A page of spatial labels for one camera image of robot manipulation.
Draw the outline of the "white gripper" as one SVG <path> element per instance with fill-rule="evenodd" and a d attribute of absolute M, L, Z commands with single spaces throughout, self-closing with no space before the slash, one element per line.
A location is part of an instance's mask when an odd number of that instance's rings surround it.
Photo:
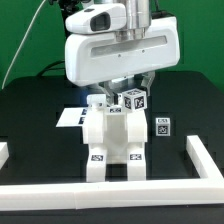
<path fill-rule="evenodd" d="M 118 94 L 108 81 L 143 73 L 141 88 L 150 94 L 154 71 L 174 66 L 179 59 L 175 17 L 154 19 L 145 36 L 139 40 L 118 42 L 114 32 L 72 34 L 65 44 L 68 80 L 78 86 L 101 82 L 100 87 L 109 106 L 118 104 Z"/>

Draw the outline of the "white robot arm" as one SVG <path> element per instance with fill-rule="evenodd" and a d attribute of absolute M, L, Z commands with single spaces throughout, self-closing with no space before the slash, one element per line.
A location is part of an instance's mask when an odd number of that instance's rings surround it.
<path fill-rule="evenodd" d="M 98 85 L 114 102 L 115 79 L 174 66 L 180 59 L 177 19 L 154 19 L 149 0 L 99 0 L 69 16 L 66 75 L 77 86 Z"/>

